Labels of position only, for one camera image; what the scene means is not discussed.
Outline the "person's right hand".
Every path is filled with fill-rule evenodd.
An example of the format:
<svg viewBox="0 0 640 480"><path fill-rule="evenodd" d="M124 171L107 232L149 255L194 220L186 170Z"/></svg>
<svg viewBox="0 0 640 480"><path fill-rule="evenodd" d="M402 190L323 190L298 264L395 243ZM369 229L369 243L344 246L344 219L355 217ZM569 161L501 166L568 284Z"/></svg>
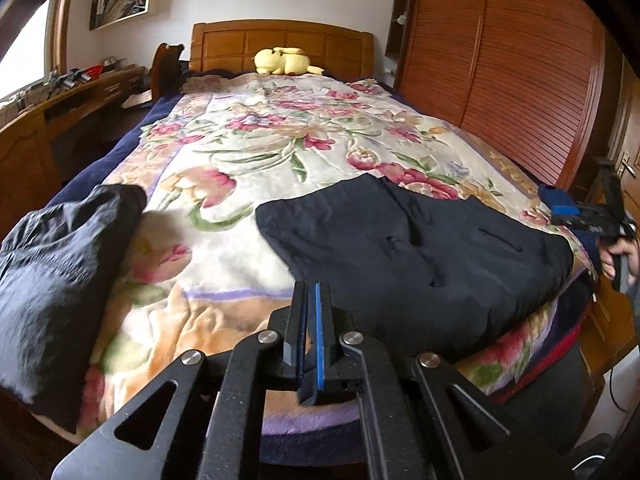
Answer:
<svg viewBox="0 0 640 480"><path fill-rule="evenodd" d="M628 260L628 285L632 286L639 277L639 245L638 240L621 238L615 243L599 243L600 260L603 274L613 281L616 277L615 256L626 256Z"/></svg>

